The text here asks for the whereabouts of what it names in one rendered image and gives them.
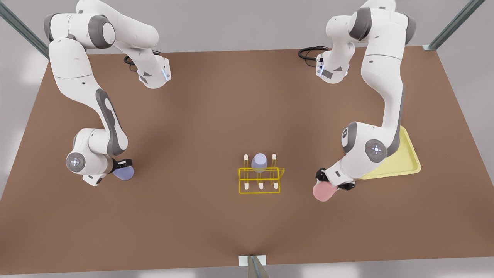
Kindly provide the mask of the lavender cup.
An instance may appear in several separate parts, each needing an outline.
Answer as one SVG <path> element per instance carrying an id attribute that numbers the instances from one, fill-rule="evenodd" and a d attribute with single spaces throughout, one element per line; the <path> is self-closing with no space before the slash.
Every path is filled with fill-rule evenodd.
<path id="1" fill-rule="evenodd" d="M 113 171 L 113 174 L 122 181 L 128 181 L 134 176 L 134 168 L 132 166 L 118 168 Z"/>
<path id="2" fill-rule="evenodd" d="M 263 153 L 258 153 L 252 159 L 251 166 L 254 172 L 262 173 L 267 169 L 267 157 Z"/>

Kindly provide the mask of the pink cup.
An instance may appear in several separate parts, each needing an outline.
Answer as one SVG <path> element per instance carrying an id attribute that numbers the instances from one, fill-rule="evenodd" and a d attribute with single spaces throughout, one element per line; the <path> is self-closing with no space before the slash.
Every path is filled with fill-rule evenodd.
<path id="1" fill-rule="evenodd" d="M 328 201 L 337 190 L 338 187 L 328 181 L 318 181 L 313 187 L 313 195 L 319 201 Z"/>

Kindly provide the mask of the yellow tray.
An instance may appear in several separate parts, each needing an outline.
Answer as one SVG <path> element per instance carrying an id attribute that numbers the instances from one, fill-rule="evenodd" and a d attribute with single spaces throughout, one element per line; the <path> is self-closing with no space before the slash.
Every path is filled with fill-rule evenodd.
<path id="1" fill-rule="evenodd" d="M 383 163 L 372 172 L 361 177 L 362 180 L 372 178 L 386 178 L 402 176 L 420 172 L 421 164 L 413 148 L 413 144 L 406 129 L 400 127 L 400 146 L 397 151 L 386 158 Z"/>

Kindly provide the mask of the silver frame post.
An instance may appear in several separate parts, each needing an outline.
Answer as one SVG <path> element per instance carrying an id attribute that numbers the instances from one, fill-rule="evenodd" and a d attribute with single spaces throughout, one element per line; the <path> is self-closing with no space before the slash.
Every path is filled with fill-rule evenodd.
<path id="1" fill-rule="evenodd" d="M 443 30 L 430 42 L 422 45 L 424 51 L 437 51 L 450 36 L 482 5 L 485 0 L 469 0 L 461 11 L 443 28 Z"/>
<path id="2" fill-rule="evenodd" d="M 0 0 L 0 17 L 49 60 L 48 46 Z"/>
<path id="3" fill-rule="evenodd" d="M 267 263 L 265 255 L 249 255 L 238 257 L 238 266 L 247 267 L 248 278 L 270 278 L 265 269 L 266 265 Z"/>

